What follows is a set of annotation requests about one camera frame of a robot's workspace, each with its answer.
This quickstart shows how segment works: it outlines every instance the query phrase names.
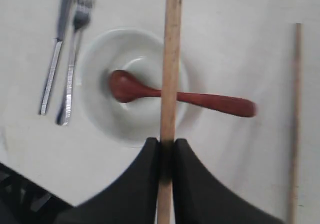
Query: bowl rim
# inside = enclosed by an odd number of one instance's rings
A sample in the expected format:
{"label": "bowl rim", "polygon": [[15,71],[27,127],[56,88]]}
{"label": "bowl rim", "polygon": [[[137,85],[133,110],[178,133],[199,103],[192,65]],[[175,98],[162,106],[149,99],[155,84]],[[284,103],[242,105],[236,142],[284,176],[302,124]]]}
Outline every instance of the bowl rim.
{"label": "bowl rim", "polygon": [[[105,133],[101,128],[97,127],[97,125],[95,124],[95,120],[92,120],[92,117],[87,113],[87,108],[85,107],[85,104],[83,102],[83,92],[82,89],[79,88],[79,86],[82,85],[82,77],[84,75],[84,66],[85,64],[88,62],[88,58],[92,56],[92,54],[94,53],[94,51],[101,46],[101,44],[103,42],[105,42],[106,40],[108,40],[108,38],[110,37],[110,35],[114,34],[114,33],[137,33],[137,34],[141,34],[141,35],[146,35],[149,38],[151,38],[153,41],[155,41],[156,43],[160,44],[162,47],[164,46],[164,40],[161,39],[159,36],[157,36],[155,33],[153,33],[152,31],[149,30],[145,30],[142,28],[138,28],[138,27],[134,27],[134,26],[120,26],[120,27],[115,27],[112,29],[109,29],[105,32],[100,33],[99,35],[97,35],[95,38],[93,38],[92,41],[90,41],[81,51],[81,53],[79,54],[79,58],[77,59],[77,64],[75,66],[75,92],[77,93],[76,96],[76,102],[80,103],[80,110],[81,110],[81,114],[83,117],[86,117],[89,122],[91,123],[91,125],[93,125],[96,129],[98,129],[99,131],[103,132],[103,134],[105,136],[107,136],[108,138],[116,141],[117,143],[121,142],[122,146],[127,146],[127,147],[131,147],[131,148],[139,148],[142,147],[144,145],[144,143],[140,143],[139,141],[129,141],[128,140],[124,140],[121,139],[119,137],[116,136],[112,136],[112,135],[108,135],[107,133]],[[180,62],[179,62],[179,79],[181,81],[181,86],[183,87],[183,90],[186,92],[189,92],[189,79],[188,79],[188,74],[186,71],[186,67],[185,64],[183,62],[183,58],[181,56],[180,53]],[[180,123],[182,122],[182,120],[184,119],[184,116],[187,112],[187,108],[188,108],[188,104],[187,103],[181,103],[179,111],[176,111],[175,114],[175,128],[177,128]]]}

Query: spoon handle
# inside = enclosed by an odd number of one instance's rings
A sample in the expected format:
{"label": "spoon handle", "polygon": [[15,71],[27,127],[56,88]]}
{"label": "spoon handle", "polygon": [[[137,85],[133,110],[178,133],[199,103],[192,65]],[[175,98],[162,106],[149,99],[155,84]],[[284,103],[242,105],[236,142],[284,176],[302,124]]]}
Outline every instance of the spoon handle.
{"label": "spoon handle", "polygon": [[253,117],[256,105],[242,98],[213,94],[177,93],[177,100],[239,117]]}

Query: fork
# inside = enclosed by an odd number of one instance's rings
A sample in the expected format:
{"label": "fork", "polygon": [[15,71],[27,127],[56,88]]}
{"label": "fork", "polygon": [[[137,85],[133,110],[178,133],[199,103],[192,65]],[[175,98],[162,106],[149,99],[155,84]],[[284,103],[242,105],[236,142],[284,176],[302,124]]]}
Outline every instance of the fork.
{"label": "fork", "polygon": [[68,60],[67,79],[61,110],[57,116],[57,124],[66,126],[71,117],[72,108],[72,93],[73,93],[73,78],[74,70],[77,61],[77,52],[80,46],[80,40],[83,30],[90,23],[91,10],[94,0],[76,0],[75,13],[73,18],[73,33],[70,41],[70,53]]}

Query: white table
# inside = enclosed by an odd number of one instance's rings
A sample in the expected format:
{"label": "white table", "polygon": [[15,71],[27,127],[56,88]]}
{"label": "white table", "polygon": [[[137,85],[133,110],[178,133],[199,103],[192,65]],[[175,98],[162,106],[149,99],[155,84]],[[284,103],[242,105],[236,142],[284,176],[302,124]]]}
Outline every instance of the white table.
{"label": "white table", "polygon": [[[114,181],[139,149],[117,146],[74,103],[55,124],[67,70],[65,44],[47,116],[39,101],[60,0],[0,0],[0,162],[72,205]],[[165,0],[97,0],[82,48],[117,26],[164,32]],[[281,219],[289,189],[293,26],[305,23],[299,223],[320,219],[319,0],[183,0],[181,47],[191,90],[248,98],[253,119],[190,106],[178,137],[232,191]],[[117,160],[123,159],[121,165]]]}

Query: white bowl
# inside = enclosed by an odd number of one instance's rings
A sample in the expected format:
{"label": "white bowl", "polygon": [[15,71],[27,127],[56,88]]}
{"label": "white bowl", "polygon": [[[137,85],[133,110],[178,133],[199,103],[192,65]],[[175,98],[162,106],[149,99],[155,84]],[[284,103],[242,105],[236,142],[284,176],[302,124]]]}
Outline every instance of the white bowl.
{"label": "white bowl", "polygon": [[[89,120],[109,137],[126,146],[141,146],[159,137],[161,99],[142,98],[119,103],[111,95],[108,76],[127,70],[144,84],[161,89],[163,41],[151,32],[118,28],[98,36],[84,51],[76,68],[76,91]],[[179,89],[188,92],[188,77],[180,64]],[[176,127],[187,104],[177,103]]]}

